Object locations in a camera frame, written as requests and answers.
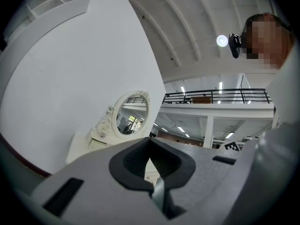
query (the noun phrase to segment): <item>white wall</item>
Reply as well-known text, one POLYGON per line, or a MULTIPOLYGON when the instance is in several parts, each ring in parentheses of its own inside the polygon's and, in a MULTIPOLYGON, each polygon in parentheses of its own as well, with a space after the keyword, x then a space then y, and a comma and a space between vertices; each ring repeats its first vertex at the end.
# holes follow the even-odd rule
POLYGON ((24 56, 3 97, 0 132, 30 162, 55 173, 75 132, 87 133, 131 90, 150 93, 154 122, 165 89, 135 12, 128 0, 90 0, 87 13, 24 56))
POLYGON ((172 93, 181 92, 181 87, 184 87, 185 91, 219 89, 219 82, 223 82, 223 89, 232 89, 236 88, 238 79, 239 74, 191 78, 177 82, 166 83, 165 90, 166 93, 172 93))
POLYGON ((251 88, 266 88, 276 74, 245 73, 251 88))
POLYGON ((162 72, 164 83, 171 83, 182 79, 195 77, 214 76, 218 74, 232 75, 238 73, 260 73, 276 74, 276 69, 269 69, 270 66, 262 64, 260 60, 245 60, 241 58, 230 58, 230 50, 226 53, 227 57, 204 58, 189 66, 174 67, 162 72))

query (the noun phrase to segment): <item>black slot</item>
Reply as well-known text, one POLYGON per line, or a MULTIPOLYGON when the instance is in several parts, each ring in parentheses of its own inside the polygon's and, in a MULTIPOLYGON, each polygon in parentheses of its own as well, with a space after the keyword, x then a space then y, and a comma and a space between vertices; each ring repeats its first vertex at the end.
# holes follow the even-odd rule
POLYGON ((83 180, 70 178, 43 206, 50 213, 60 216, 67 208, 79 188, 82 186, 83 180))
POLYGON ((221 163, 230 164, 230 165, 234 165, 234 163, 236 161, 236 159, 234 159, 234 158, 221 157, 221 156, 215 156, 212 160, 218 161, 221 163))

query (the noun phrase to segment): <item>ceiling light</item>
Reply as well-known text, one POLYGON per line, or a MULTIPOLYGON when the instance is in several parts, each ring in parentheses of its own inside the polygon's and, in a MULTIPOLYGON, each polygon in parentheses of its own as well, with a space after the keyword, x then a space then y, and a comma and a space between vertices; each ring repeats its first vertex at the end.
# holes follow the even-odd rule
POLYGON ((181 127, 178 127, 178 129, 179 129, 181 132, 185 133, 185 131, 183 131, 183 129, 182 129, 181 127))
POLYGON ((230 138, 233 134, 234 133, 229 133, 225 139, 230 138))
POLYGON ((217 37, 217 44, 220 47, 225 47, 228 44, 228 39, 226 36, 224 35, 220 35, 219 37, 217 37))
MULTIPOLYGON (((182 90, 182 92, 186 92, 186 91, 184 90, 184 87, 181 87, 181 90, 182 90)), ((185 95, 185 93, 184 93, 183 95, 185 95)))
POLYGON ((219 82, 219 89, 220 90, 223 89, 223 82, 219 82))

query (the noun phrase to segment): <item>oval mirror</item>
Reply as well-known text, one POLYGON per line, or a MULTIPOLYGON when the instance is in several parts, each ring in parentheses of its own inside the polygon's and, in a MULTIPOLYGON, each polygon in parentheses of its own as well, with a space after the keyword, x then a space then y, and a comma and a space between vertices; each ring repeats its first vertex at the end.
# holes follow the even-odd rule
POLYGON ((147 119, 147 107, 144 98, 138 94, 125 99, 117 111, 116 124, 118 131, 121 134, 130 135, 140 130, 147 119), (145 111, 132 108, 142 104, 145 106, 145 111))

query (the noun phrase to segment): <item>metal rod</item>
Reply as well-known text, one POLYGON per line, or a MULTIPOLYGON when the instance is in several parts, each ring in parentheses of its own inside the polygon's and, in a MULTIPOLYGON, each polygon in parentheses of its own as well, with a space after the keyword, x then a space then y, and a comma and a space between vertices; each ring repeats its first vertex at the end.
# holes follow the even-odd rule
MULTIPOLYGON (((265 96, 263 96, 263 97, 256 97, 256 96, 236 96, 236 97, 231 97, 231 96, 219 96, 219 97, 214 97, 214 98, 263 98, 263 99, 265 99, 265 96)), ((182 99, 181 97, 179 97, 179 98, 166 98, 165 100, 174 100, 174 99, 182 99)))
MULTIPOLYGON (((185 93, 195 93, 195 92, 199 92, 199 93, 203 93, 203 92, 217 92, 217 91, 238 91, 238 90, 243 90, 243 91, 264 91, 265 89, 263 88, 243 88, 243 89, 213 89, 213 90, 198 90, 198 91, 188 91, 185 93)), ((173 92, 173 93, 168 93, 168 95, 173 95, 173 94, 182 94, 182 92, 173 92)))
MULTIPOLYGON (((243 102, 243 100, 220 100, 221 102, 234 102, 234 101, 236 101, 236 102, 243 102)), ((174 103, 182 103, 182 102, 180 102, 180 101, 169 101, 169 102, 174 102, 174 103)), ((266 102, 265 100, 251 100, 251 102, 266 102)))
POLYGON ((268 96, 267 96, 267 93, 266 93, 266 90, 264 90, 264 94, 266 95, 266 98, 267 98, 268 103, 270 103, 270 101, 269 101, 269 99, 268 99, 268 96))
POLYGON ((245 103, 245 100, 244 100, 244 97, 243 97, 243 93, 242 93, 242 89, 240 89, 240 93, 242 95, 243 103, 245 103))
MULTIPOLYGON (((200 95, 210 95, 212 92, 209 92, 209 93, 197 93, 197 94, 186 94, 186 96, 200 96, 200 95)), ((237 91, 235 93, 222 93, 224 95, 232 95, 232 94, 239 94, 240 91, 237 91)), ((243 94, 262 94, 264 95, 264 92, 243 92, 243 94)), ((175 96, 168 96, 167 98, 172 98, 172 97, 184 97, 184 95, 175 95, 175 96)))

